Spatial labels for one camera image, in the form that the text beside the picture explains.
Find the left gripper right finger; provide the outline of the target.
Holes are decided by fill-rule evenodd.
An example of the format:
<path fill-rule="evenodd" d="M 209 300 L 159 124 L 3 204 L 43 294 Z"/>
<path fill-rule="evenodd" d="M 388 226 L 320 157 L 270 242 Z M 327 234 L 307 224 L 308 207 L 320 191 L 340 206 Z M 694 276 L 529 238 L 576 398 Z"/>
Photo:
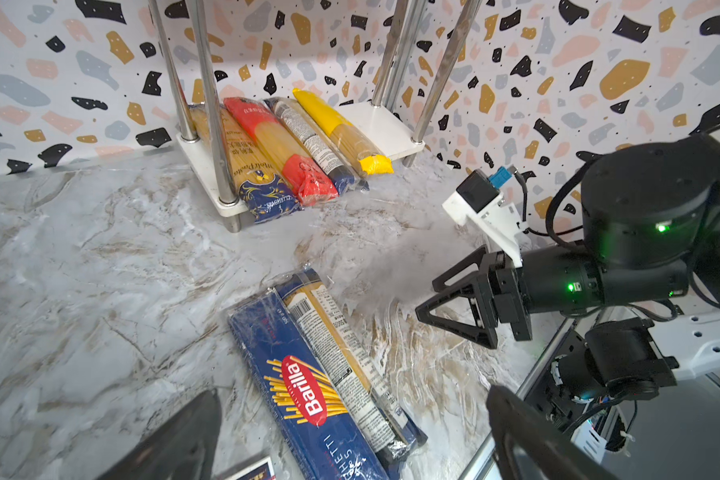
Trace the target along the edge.
<path fill-rule="evenodd" d="M 506 387 L 491 387 L 486 406 L 503 479 L 614 477 Z"/>

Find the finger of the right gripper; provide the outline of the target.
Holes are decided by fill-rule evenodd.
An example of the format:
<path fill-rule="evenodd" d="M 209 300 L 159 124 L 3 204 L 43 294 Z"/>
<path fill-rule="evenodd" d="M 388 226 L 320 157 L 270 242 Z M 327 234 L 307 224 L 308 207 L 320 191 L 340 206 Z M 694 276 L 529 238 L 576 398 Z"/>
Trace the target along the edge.
<path fill-rule="evenodd" d="M 498 347 L 498 314 L 489 276 L 491 257 L 481 246 L 432 281 L 434 295 L 416 307 L 419 322 L 488 349 Z"/>

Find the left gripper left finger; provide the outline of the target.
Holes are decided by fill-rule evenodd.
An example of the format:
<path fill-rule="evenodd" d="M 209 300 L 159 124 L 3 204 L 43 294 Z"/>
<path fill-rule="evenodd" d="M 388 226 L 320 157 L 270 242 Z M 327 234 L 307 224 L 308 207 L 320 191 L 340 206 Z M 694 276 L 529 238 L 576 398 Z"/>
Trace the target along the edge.
<path fill-rule="evenodd" d="M 221 424 L 218 393 L 205 390 L 100 477 L 210 479 Z"/>

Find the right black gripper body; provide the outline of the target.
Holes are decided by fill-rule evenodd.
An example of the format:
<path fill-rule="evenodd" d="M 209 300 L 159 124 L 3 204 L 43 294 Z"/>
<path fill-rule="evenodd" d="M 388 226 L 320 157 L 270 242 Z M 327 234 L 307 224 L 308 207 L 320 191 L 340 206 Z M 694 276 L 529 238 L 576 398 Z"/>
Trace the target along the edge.
<path fill-rule="evenodd" d="M 581 194 L 583 237 L 524 254 L 473 257 L 473 338 L 501 323 L 531 336 L 534 313 L 663 302 L 705 284 L 720 307 L 720 142 L 695 134 L 588 160 L 566 184 Z"/>

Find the blue clear labelled spaghetti packet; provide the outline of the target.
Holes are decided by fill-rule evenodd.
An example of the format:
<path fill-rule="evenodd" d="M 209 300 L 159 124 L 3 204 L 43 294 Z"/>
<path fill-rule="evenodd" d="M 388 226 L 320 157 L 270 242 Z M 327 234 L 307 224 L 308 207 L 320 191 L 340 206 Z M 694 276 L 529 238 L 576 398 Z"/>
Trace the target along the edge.
<path fill-rule="evenodd" d="M 427 437 L 392 393 L 318 273 L 309 267 L 294 271 L 275 289 L 382 465 L 401 466 Z"/>

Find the dark blue spaghetti packet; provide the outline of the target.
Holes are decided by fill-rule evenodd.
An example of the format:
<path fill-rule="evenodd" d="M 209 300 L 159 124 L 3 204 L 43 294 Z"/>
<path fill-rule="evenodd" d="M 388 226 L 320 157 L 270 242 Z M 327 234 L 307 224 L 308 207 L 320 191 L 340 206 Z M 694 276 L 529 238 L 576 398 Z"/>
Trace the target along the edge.
<path fill-rule="evenodd" d="M 345 402 L 273 290 L 227 310 L 231 331 L 306 479 L 386 479 Z"/>

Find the clear yellow spaghetti packet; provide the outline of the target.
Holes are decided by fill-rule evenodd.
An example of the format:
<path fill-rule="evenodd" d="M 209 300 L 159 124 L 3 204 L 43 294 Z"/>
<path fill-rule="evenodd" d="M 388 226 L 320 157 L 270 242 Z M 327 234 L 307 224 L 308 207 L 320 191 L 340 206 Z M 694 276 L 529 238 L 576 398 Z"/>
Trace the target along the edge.
<path fill-rule="evenodd" d="M 292 93 L 361 177 L 394 173 L 391 159 L 337 110 L 313 92 L 294 89 Z"/>

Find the red spaghetti packet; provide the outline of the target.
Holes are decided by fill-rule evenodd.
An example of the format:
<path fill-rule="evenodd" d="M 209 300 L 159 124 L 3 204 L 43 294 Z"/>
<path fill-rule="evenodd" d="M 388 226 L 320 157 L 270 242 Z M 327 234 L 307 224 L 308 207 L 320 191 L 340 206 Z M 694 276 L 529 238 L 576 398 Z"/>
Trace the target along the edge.
<path fill-rule="evenodd" d="M 268 107 L 244 97 L 228 97 L 223 103 L 289 183 L 302 205 L 312 206 L 338 197 L 334 183 Z"/>

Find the yellow blue spaghetti packet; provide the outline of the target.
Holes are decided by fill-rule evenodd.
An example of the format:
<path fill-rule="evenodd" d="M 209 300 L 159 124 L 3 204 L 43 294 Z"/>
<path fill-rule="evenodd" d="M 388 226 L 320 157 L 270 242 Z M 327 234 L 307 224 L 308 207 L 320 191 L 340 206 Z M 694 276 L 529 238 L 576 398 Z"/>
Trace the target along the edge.
<path fill-rule="evenodd" d="M 280 170 L 226 108 L 219 108 L 230 173 L 254 222 L 264 223 L 300 211 L 301 204 Z"/>

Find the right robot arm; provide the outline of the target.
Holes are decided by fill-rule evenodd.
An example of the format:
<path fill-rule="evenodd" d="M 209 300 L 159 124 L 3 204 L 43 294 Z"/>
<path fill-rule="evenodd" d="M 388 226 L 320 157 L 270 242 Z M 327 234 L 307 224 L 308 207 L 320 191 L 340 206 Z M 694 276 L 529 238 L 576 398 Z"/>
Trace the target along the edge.
<path fill-rule="evenodd" d="M 518 341 L 532 337 L 535 314 L 583 318 L 606 307 L 637 316 L 593 327 L 580 353 L 551 361 L 550 376 L 593 414 L 625 401 L 649 400 L 675 385 L 682 364 L 664 354 L 651 333 L 667 320 L 675 299 L 697 291 L 702 279 L 720 282 L 720 142 L 697 129 L 670 143 L 635 145 L 587 160 L 552 198 L 551 227 L 565 197 L 581 195 L 583 237 L 568 242 L 550 228 L 552 245 L 523 252 L 523 212 L 507 203 L 482 172 L 471 173 L 444 202 L 458 224 L 473 223 L 495 243 L 480 247 L 434 280 L 434 295 L 419 305 L 422 323 L 488 349 L 508 325 Z"/>

